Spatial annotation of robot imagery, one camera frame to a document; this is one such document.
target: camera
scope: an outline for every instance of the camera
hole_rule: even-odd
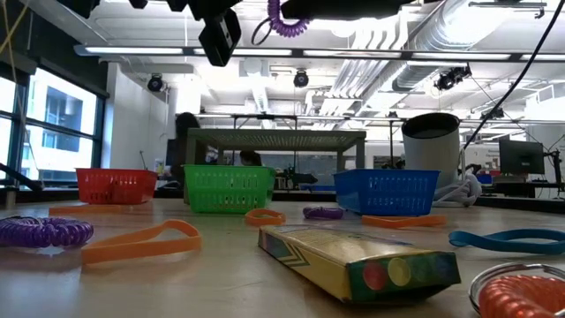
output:
[[[147,0],[130,0],[130,4],[134,9],[144,9],[147,6]]]
[[[151,79],[147,83],[147,89],[154,93],[161,93],[167,89],[167,83],[162,80],[162,74],[151,74]]]
[[[440,78],[433,83],[433,86],[440,91],[449,90],[470,76],[472,76],[472,72],[468,64],[465,67],[454,67],[449,72],[441,73]]]
[[[307,87],[308,81],[309,79],[308,79],[308,75],[306,74],[306,71],[299,70],[297,71],[297,75],[294,77],[294,87],[297,88]]]

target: blue basket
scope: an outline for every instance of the blue basket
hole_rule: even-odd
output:
[[[439,175],[434,170],[357,169],[336,173],[337,203],[362,215],[427,215]]]

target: red circle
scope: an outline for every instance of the red circle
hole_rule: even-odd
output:
[[[387,284],[387,271],[377,261],[368,261],[363,268],[363,280],[370,289],[380,291]]]

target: white container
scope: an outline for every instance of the white container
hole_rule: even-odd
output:
[[[457,181],[459,166],[459,118],[431,113],[403,124],[407,170],[439,170],[437,188]]]

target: orange silicone band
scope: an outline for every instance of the orange silicone band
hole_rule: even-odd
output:
[[[67,207],[53,207],[49,208],[50,216],[65,216],[77,213],[120,213],[125,210],[124,206],[120,205],[79,205]]]
[[[281,225],[286,222],[286,215],[266,208],[256,208],[245,214],[245,222],[253,226]]]
[[[437,226],[445,225],[448,219],[445,216],[363,216],[361,223],[364,225],[378,226],[388,229],[400,229],[410,226]]]
[[[183,232],[188,238],[152,241],[167,229]],[[198,250],[202,247],[202,237],[192,225],[181,220],[167,220],[161,225],[135,231],[82,248],[82,263],[94,264],[102,261],[128,260],[139,257],[156,256]]]

